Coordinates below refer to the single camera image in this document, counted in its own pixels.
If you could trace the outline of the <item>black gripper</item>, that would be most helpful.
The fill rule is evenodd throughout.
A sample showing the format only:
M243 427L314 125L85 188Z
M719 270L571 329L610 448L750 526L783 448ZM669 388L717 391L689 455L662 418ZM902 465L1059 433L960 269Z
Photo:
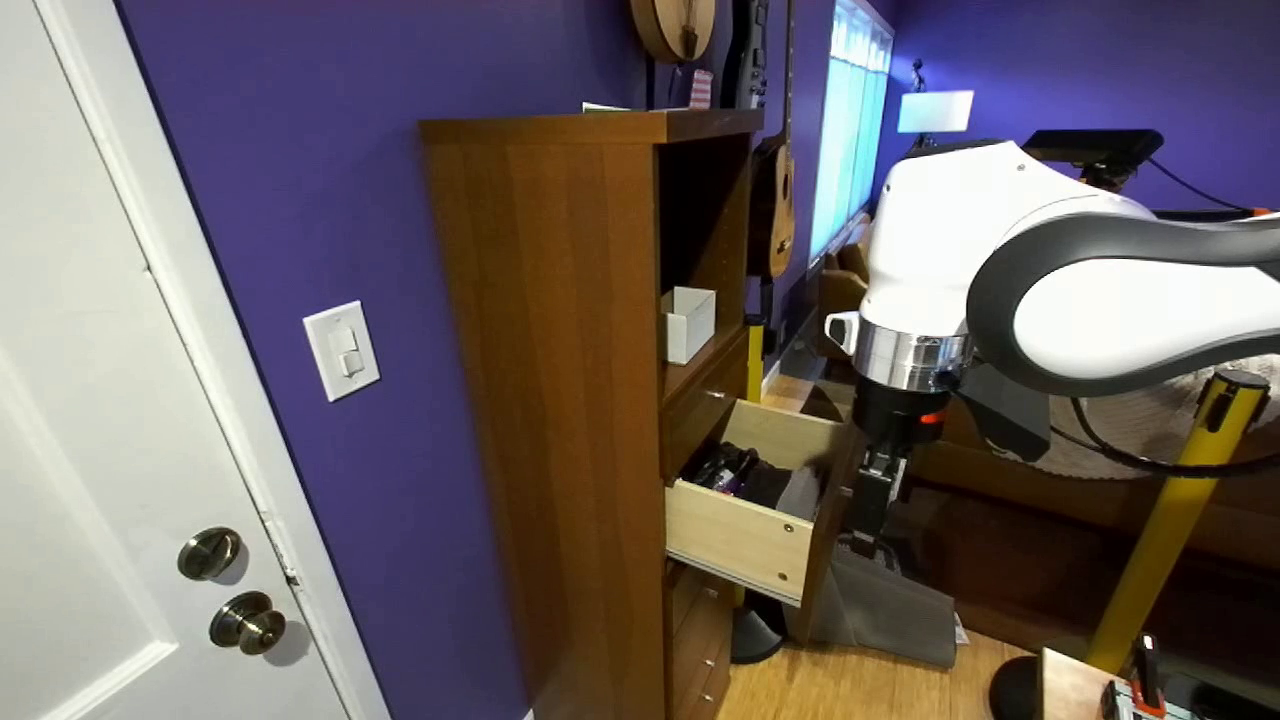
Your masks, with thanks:
M942 391L899 391L870 381L856 384L851 425L861 433L861 455L848 509L856 544L879 541L911 450L938 437L942 403Z

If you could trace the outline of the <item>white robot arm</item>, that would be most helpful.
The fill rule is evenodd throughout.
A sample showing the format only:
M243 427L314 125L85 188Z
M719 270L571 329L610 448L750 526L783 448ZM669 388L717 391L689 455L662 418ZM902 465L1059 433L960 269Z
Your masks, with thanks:
M960 399L1034 458L1046 403L1150 388L1280 349L1280 224L1163 219L1012 141L890 164L869 292L822 319L856 371L842 531L870 549L923 418Z

